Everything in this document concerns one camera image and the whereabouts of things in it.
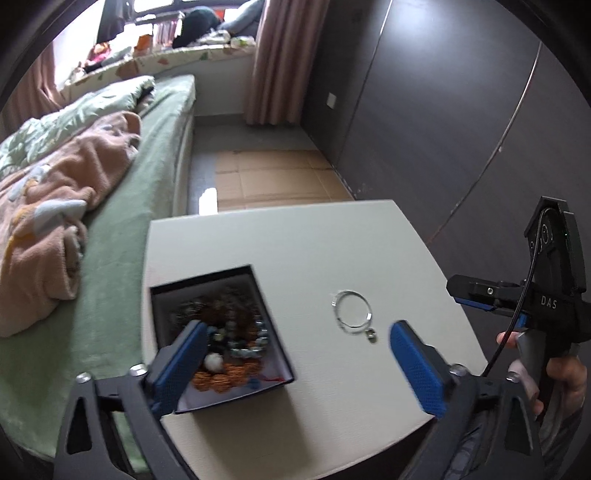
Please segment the person's right hand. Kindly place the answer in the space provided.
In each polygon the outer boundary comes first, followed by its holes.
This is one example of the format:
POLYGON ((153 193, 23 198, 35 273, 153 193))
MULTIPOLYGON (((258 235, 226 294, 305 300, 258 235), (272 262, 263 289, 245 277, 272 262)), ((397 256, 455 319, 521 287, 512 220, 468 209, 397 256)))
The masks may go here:
MULTIPOLYGON (((520 360, 514 361, 509 370, 520 376, 534 414, 540 415, 544 410, 544 403, 539 400, 537 384, 532 380, 520 360)), ((546 372, 556 384, 561 384, 563 387, 563 417, 568 418, 584 405, 587 391, 587 367, 578 357, 567 355, 550 359, 546 372)))

